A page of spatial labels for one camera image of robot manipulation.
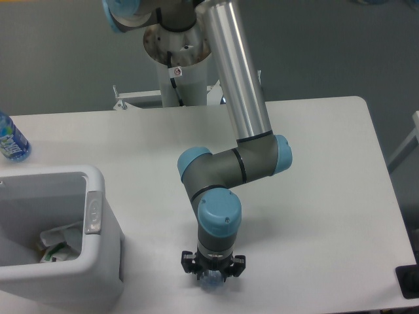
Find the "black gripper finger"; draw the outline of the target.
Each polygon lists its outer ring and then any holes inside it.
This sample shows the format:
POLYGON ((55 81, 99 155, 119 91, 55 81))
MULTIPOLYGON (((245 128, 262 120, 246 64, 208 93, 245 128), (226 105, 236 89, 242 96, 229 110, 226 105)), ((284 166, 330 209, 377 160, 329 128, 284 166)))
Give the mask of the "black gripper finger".
POLYGON ((236 255, 230 259, 228 266, 223 269, 223 281, 229 277, 239 277, 246 268, 246 256, 236 255))
POLYGON ((199 281, 202 274, 202 265, 197 256, 190 251, 182 251, 181 266, 185 273, 193 274, 199 281))

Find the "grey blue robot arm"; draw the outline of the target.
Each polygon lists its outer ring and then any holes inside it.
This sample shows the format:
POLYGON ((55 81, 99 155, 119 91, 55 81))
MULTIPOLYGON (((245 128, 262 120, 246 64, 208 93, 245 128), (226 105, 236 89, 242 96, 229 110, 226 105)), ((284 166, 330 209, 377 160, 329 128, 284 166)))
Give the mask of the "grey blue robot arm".
POLYGON ((215 61, 236 146, 193 147, 177 168, 197 221, 197 248, 181 265, 200 280, 238 277, 246 258, 234 254, 242 204, 234 187, 288 169, 287 139, 272 131, 237 1, 104 1, 117 33, 143 29, 143 46, 158 72, 165 107, 206 105, 206 67, 215 61))

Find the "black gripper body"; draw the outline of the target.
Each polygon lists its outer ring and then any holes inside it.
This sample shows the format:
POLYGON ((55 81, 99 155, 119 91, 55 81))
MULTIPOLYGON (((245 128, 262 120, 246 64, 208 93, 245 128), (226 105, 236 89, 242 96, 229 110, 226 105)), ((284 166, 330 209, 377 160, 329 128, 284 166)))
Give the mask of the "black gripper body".
POLYGON ((235 272, 233 255, 220 257, 220 254, 208 256, 199 250, 193 258, 193 273, 201 277, 205 272, 218 271, 222 277, 232 277, 235 272))

